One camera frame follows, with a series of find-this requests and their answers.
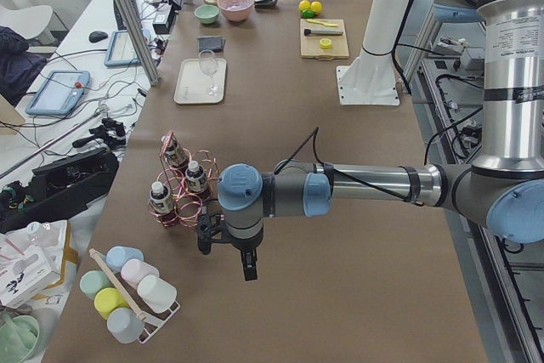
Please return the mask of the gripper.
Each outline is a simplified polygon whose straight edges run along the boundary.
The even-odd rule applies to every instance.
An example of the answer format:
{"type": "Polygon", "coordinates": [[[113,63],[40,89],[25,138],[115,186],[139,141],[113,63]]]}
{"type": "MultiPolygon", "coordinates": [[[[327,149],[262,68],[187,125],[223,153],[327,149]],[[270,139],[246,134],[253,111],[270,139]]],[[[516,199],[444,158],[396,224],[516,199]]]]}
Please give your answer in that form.
{"type": "Polygon", "coordinates": [[[255,281],[258,278],[257,248],[264,238],[264,223],[257,221],[247,228],[237,228],[227,223],[227,231],[231,236],[232,245],[241,252],[241,263],[245,281],[255,281]]]}

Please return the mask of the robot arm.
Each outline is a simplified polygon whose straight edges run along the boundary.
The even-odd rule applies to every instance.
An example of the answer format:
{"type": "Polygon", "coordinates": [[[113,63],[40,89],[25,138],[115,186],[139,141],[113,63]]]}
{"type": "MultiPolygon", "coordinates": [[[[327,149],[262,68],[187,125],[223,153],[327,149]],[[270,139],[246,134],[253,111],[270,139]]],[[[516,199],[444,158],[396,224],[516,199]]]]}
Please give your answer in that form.
{"type": "Polygon", "coordinates": [[[439,20],[485,23],[481,150],[466,165],[414,167],[245,163],[218,178],[222,239],[257,278],[266,218],[320,216],[335,198],[443,207],[517,243],[543,237],[543,0],[434,0],[439,20]]]}

